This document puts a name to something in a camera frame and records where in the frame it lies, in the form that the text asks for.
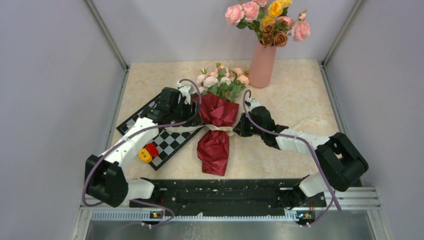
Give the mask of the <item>red paper flower bouquet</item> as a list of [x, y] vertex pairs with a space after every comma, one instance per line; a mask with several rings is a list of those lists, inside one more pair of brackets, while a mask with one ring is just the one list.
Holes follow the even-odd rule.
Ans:
[[[203, 68], [196, 77], [201, 92], [199, 116], [202, 125], [233, 127], [239, 113], [237, 98], [250, 84], [241, 68], [227, 68], [217, 62], [214, 70]], [[230, 157], [230, 136], [227, 132], [208, 130], [199, 140], [197, 157], [202, 162], [202, 172], [224, 176]]]

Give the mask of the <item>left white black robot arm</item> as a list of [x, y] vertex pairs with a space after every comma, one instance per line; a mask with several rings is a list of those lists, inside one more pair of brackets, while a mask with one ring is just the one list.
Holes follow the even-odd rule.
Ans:
[[201, 101], [192, 101], [192, 94], [201, 94], [196, 86], [179, 85], [165, 87], [153, 100], [146, 104], [133, 119], [133, 125], [108, 150], [101, 155], [90, 155], [85, 162], [82, 202], [89, 195], [100, 203], [118, 207], [133, 199], [141, 199], [147, 206], [160, 202], [160, 193], [148, 180], [129, 183], [125, 170], [145, 146], [157, 137], [161, 130], [169, 127], [188, 126], [199, 116]]

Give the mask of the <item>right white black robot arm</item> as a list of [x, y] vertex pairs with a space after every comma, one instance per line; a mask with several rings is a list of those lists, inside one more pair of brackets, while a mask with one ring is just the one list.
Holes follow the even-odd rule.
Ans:
[[293, 200], [299, 206], [307, 206], [315, 195], [328, 189], [345, 192], [369, 169], [344, 133], [319, 136], [276, 124], [264, 106], [242, 113], [233, 132], [240, 137], [256, 135], [269, 147], [312, 157], [318, 172], [304, 177], [295, 187]]

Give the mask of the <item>cream ribbon with gold lettering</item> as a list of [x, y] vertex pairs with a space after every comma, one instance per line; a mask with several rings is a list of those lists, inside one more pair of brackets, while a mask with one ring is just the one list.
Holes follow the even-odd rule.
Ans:
[[[307, 118], [300, 120], [296, 124], [292, 125], [290, 127], [290, 129], [297, 130], [298, 128], [300, 128], [301, 126], [303, 126], [306, 123], [313, 123], [313, 124], [316, 124], [316, 125], [329, 125], [328, 121], [326, 121], [324, 119], [320, 119], [320, 118], [316, 118], [316, 117], [307, 117]], [[228, 133], [229, 136], [233, 136], [235, 134], [233, 132], [234, 128], [231, 127], [231, 126], [217, 127], [217, 126], [212, 125], [212, 124], [206, 124], [206, 125], [200, 125], [200, 126], [189, 126], [189, 127], [184, 127], [184, 126], [172, 127], [172, 126], [170, 126], [170, 127], [166, 127], [165, 130], [169, 131], [171, 133], [187, 133], [187, 132], [191, 132], [191, 131], [195, 131], [195, 130], [201, 130], [203, 128], [206, 128], [207, 130], [210, 130], [210, 131], [223, 131], [223, 132]]]

